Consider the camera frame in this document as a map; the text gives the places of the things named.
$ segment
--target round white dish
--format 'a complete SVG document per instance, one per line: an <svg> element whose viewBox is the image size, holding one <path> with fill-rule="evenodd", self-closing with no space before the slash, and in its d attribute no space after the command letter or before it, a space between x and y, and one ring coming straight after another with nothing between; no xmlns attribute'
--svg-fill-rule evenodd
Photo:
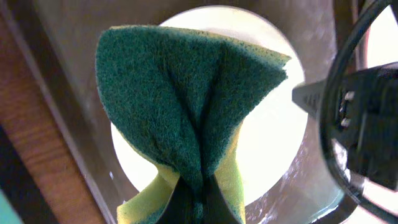
<svg viewBox="0 0 398 224"><path fill-rule="evenodd" d="M303 139L307 114L292 102L292 89L304 82L302 66L289 41L269 21L229 6L208 6L182 12L160 26L205 30L234 37L289 55L288 79L270 92L246 117L237 161L244 184L245 205L263 196L287 171ZM138 191L154 179L157 169L139 156L111 124L116 155Z"/></svg>

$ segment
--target scrub sponge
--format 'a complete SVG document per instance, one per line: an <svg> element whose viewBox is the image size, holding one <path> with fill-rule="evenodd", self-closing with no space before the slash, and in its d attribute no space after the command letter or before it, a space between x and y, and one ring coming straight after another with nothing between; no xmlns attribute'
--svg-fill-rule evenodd
<svg viewBox="0 0 398 224"><path fill-rule="evenodd" d="M159 170L148 188L118 208L119 222L153 223L180 175L199 195L203 179L213 174L244 220L234 153L239 125L286 79L282 67L288 59L199 30L105 31L96 53L101 101L126 141Z"/></svg>

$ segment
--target black cable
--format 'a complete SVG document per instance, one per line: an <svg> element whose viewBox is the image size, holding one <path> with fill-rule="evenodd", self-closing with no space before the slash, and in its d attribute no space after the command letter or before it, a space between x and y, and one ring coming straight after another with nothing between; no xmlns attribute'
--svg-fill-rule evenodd
<svg viewBox="0 0 398 224"><path fill-rule="evenodd" d="M338 52L331 66L328 78L326 79L320 112L318 114L320 144L331 175L345 194L349 195L358 205L389 223L398 223L398 217L365 198L358 188L349 183L344 172L338 167L331 143L331 133L334 126L336 126L335 111L337 104L335 102L337 102L338 90L348 61L355 47L376 17L380 15L388 5L397 1L398 0L377 0L372 3L368 10L358 19L352 33Z"/></svg>
<svg viewBox="0 0 398 224"><path fill-rule="evenodd" d="M391 4L391 9L398 23L398 1L393 1L393 3Z"/></svg>

